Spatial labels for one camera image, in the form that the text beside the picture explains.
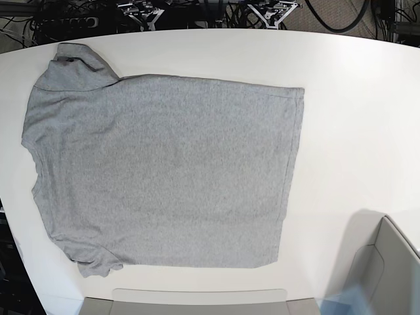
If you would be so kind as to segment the grey T-shirt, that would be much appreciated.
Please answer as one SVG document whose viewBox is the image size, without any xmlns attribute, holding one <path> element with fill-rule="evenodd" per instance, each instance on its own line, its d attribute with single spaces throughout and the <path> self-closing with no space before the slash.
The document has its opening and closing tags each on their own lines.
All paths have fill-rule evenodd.
<svg viewBox="0 0 420 315">
<path fill-rule="evenodd" d="M 59 44 L 22 131 L 48 237 L 84 277 L 127 264 L 276 262 L 304 95 L 217 79 L 120 78 L 90 47 Z"/>
</svg>

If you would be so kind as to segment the blue translucent object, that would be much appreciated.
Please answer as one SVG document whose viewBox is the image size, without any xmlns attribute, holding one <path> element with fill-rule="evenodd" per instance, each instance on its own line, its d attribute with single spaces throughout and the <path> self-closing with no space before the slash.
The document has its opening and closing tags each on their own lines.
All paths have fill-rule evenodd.
<svg viewBox="0 0 420 315">
<path fill-rule="evenodd" d="M 345 288 L 338 294 L 334 294 L 317 300 L 320 314 L 364 314 L 366 300 L 359 285 Z"/>
</svg>

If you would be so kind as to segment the grey tray bottom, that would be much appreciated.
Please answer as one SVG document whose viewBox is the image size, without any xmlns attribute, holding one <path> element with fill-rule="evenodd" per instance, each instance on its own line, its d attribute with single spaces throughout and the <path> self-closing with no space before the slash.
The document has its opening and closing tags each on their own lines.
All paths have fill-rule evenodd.
<svg viewBox="0 0 420 315">
<path fill-rule="evenodd" d="M 115 289 L 111 299 L 86 297 L 80 314 L 319 314 L 313 298 L 287 300 L 284 289 L 150 291 Z"/>
</svg>

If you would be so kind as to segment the grey bin right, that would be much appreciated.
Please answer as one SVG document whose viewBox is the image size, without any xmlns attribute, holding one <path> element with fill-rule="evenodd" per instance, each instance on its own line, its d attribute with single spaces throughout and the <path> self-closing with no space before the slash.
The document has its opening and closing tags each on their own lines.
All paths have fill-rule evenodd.
<svg viewBox="0 0 420 315">
<path fill-rule="evenodd" d="M 389 217 L 352 266 L 354 314 L 418 314 L 419 253 Z"/>
</svg>

